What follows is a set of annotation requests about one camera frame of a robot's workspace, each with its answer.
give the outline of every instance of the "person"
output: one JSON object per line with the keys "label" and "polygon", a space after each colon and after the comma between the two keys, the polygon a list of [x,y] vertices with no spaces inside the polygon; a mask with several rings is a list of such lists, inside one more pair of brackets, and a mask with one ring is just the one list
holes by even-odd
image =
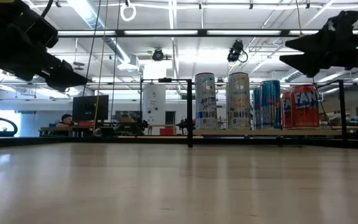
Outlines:
{"label": "person", "polygon": [[56,124],[56,128],[66,128],[73,125],[73,117],[70,114],[64,114],[62,116],[62,121]]}

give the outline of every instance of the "black monitor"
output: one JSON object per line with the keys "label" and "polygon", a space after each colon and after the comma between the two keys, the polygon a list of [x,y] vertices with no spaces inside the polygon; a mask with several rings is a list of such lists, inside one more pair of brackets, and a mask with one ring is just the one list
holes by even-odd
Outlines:
{"label": "black monitor", "polygon": [[[73,99],[73,120],[93,121],[96,111],[97,96],[74,97]],[[99,96],[98,115],[96,120],[109,118],[109,96]]]}

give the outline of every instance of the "wooden floor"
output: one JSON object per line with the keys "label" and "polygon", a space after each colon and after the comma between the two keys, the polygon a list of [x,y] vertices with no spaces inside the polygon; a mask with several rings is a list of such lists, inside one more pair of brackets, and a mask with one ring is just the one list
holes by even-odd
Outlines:
{"label": "wooden floor", "polygon": [[0,149],[0,223],[358,223],[358,150]]}

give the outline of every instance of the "blue energy drink can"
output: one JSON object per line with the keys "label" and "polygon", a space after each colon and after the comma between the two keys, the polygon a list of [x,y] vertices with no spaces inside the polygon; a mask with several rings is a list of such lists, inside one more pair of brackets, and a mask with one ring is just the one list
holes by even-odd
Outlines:
{"label": "blue energy drink can", "polygon": [[262,129],[281,129],[280,81],[260,84],[260,116]]}
{"label": "blue energy drink can", "polygon": [[260,88],[254,88],[254,130],[260,129]]}

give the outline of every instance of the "metal post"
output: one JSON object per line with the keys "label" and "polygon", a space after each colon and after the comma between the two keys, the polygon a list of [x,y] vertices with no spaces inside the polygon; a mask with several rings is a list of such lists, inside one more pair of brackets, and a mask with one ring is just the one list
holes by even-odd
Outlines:
{"label": "metal post", "polygon": [[143,122],[143,111],[142,111],[142,87],[143,86],[143,79],[140,79],[140,122]]}
{"label": "metal post", "polygon": [[191,79],[187,81],[187,146],[193,147],[193,97],[191,94],[192,91],[192,81]]}
{"label": "metal post", "polygon": [[341,104],[341,125],[342,125],[342,138],[347,141],[347,128],[346,128],[346,107],[345,107],[345,88],[343,80],[338,80],[339,83],[339,103]]}

